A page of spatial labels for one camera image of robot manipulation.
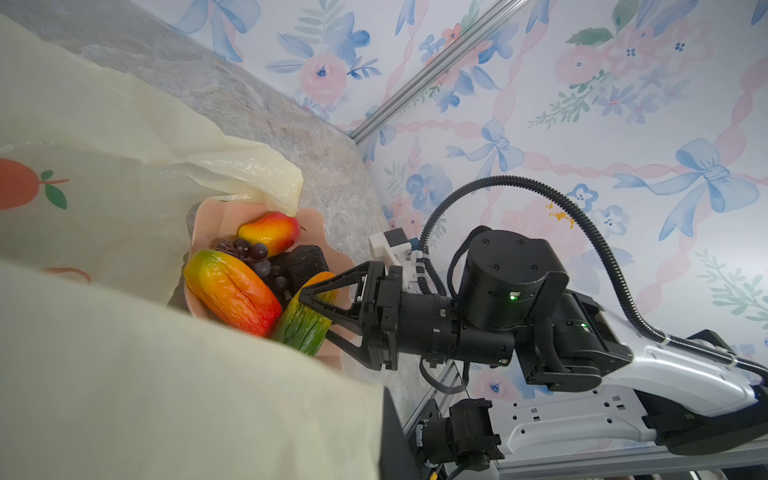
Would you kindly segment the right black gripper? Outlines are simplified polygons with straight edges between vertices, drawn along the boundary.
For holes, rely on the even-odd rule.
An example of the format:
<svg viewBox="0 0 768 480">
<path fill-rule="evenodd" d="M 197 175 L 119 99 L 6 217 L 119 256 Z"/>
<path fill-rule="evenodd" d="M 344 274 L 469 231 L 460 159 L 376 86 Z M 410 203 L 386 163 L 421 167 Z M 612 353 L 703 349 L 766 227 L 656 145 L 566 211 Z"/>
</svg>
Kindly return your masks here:
<svg viewBox="0 0 768 480">
<path fill-rule="evenodd" d="M 381 261 L 367 261 L 330 279 L 303 287 L 299 302 L 327 318 L 358 318 L 361 344 L 355 345 L 333 328 L 325 338 L 359 364 L 372 370 L 398 369 L 397 331 L 402 296 L 403 268 L 386 268 Z M 348 308 L 321 298 L 354 287 Z"/>
</svg>

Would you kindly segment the green orange mango fruit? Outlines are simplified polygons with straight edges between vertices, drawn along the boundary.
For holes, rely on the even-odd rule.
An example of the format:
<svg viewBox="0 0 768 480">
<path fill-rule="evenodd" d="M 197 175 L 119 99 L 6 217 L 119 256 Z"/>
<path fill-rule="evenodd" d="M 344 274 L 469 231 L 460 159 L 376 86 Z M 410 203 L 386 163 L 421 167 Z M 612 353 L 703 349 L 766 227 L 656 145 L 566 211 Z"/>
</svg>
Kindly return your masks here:
<svg viewBox="0 0 768 480">
<path fill-rule="evenodd" d="M 320 272 L 310 278 L 292 297 L 276 324 L 271 339 L 314 357 L 325 341 L 332 321 L 299 301 L 306 287 L 333 278 L 330 272 Z"/>
</svg>

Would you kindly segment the black avocado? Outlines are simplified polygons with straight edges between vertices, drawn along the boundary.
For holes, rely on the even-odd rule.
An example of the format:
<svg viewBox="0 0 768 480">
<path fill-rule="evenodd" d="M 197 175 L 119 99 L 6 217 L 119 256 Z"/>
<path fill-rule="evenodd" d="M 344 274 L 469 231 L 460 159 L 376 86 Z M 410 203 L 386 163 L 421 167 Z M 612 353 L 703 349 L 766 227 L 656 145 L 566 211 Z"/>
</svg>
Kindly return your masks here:
<svg viewBox="0 0 768 480">
<path fill-rule="evenodd" d="M 329 272 L 323 251 L 316 245 L 300 245 L 271 259 L 272 266 L 287 279 L 288 292 L 294 295 L 318 273 Z"/>
</svg>

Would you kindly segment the orange red mango fruit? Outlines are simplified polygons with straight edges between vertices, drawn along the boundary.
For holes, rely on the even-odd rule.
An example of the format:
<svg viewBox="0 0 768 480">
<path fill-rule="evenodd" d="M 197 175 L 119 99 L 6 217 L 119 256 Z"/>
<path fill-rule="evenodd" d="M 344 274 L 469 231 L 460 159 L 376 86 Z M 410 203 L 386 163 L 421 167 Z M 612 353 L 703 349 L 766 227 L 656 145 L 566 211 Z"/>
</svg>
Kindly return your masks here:
<svg viewBox="0 0 768 480">
<path fill-rule="evenodd" d="M 183 270 L 187 288 L 226 325 L 267 337 L 283 313 L 264 281 L 243 261 L 210 249 L 197 251 Z"/>
</svg>

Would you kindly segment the cream plastic bag orange print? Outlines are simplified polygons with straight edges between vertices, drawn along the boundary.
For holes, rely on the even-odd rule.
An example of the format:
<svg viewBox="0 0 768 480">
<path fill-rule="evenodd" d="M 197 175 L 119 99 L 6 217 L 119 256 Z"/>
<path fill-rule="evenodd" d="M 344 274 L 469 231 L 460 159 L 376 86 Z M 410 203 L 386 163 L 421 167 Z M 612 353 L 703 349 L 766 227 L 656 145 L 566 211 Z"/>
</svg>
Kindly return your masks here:
<svg viewBox="0 0 768 480">
<path fill-rule="evenodd" d="M 1 21 L 1 129 L 294 214 L 301 171 L 176 98 Z M 5 479 L 377 479 L 387 390 L 132 295 L 1 266 Z"/>
</svg>

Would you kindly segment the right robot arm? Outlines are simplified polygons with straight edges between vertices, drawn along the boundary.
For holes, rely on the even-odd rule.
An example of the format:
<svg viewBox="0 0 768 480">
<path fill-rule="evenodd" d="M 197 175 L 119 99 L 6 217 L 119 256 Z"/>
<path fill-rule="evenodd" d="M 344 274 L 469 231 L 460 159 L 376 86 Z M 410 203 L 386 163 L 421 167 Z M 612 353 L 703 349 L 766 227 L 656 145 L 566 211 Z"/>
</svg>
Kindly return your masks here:
<svg viewBox="0 0 768 480">
<path fill-rule="evenodd" d="M 461 285 L 449 294 L 410 293 L 398 264 L 369 261 L 306 287 L 300 303 L 361 338 L 330 340 L 371 369 L 400 354 L 423 363 L 520 365 L 527 384 L 552 397 L 516 402 L 493 425 L 488 399 L 441 413 L 429 402 L 406 432 L 422 478 L 464 471 L 536 447 L 589 438 L 652 442 L 679 456 L 716 454 L 767 432 L 767 390 L 730 364 L 653 341 L 631 323 L 568 288 L 549 243 L 480 226 L 456 252 Z"/>
</svg>

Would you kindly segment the dark purple grape bunch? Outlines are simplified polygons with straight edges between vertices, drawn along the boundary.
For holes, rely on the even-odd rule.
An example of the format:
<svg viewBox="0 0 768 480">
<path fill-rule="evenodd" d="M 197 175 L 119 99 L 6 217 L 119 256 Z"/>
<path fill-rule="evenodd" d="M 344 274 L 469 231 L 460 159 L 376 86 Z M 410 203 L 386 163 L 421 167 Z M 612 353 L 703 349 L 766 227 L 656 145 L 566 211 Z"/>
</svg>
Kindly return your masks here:
<svg viewBox="0 0 768 480">
<path fill-rule="evenodd" d="M 247 240 L 219 240 L 214 249 L 234 256 L 244 262 L 272 291 L 277 299 L 286 305 L 289 299 L 289 281 L 280 266 L 268 259 L 268 248 L 263 243 L 252 244 Z"/>
</svg>

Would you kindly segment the right aluminium corner post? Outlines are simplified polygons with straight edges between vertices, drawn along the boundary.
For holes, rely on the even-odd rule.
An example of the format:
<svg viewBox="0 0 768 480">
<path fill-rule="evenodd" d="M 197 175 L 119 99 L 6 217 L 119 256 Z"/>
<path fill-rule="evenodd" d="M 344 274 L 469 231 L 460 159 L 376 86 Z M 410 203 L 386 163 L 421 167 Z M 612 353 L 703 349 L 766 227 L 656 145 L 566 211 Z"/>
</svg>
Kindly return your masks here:
<svg viewBox="0 0 768 480">
<path fill-rule="evenodd" d="M 481 16 L 458 40 L 446 47 L 429 65 L 418 72 L 411 80 L 395 92 L 370 117 L 349 133 L 349 138 L 360 144 L 392 116 L 402 110 L 418 94 L 426 90 L 442 74 L 446 73 L 458 60 L 474 49 L 488 35 L 498 30 L 510 20 L 522 7 L 530 4 L 527 0 L 508 0 L 497 2 Z"/>
</svg>

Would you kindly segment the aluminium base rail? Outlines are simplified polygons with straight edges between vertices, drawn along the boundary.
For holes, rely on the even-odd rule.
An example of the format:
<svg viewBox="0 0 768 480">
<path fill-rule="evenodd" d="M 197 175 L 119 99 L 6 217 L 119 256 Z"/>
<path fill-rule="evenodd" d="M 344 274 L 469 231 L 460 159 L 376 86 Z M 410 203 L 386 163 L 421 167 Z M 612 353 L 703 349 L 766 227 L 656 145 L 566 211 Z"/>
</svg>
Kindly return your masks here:
<svg viewBox="0 0 768 480">
<path fill-rule="evenodd" d="M 387 384 L 393 394 L 404 426 L 413 425 L 417 414 L 428 400 L 437 402 L 441 412 L 458 401 L 461 396 L 445 396 L 433 389 L 419 373 L 418 359 L 407 356 L 400 361 L 399 370 Z M 471 397 L 483 397 L 493 402 L 490 410 L 493 429 L 504 432 L 503 409 L 514 402 L 531 400 L 542 405 L 556 400 L 555 394 L 545 394 L 541 387 L 532 387 L 523 381 L 519 367 L 479 368 L 470 371 Z M 530 447 L 521 454 L 507 452 L 505 458 L 489 469 L 461 474 L 461 479 L 596 479 L 627 477 L 634 474 L 682 474 L 688 471 L 714 471 L 753 467 L 767 463 L 767 439 L 757 439 L 726 452 L 704 456 L 676 456 L 653 443 L 629 440 L 573 440 L 548 446 Z"/>
</svg>

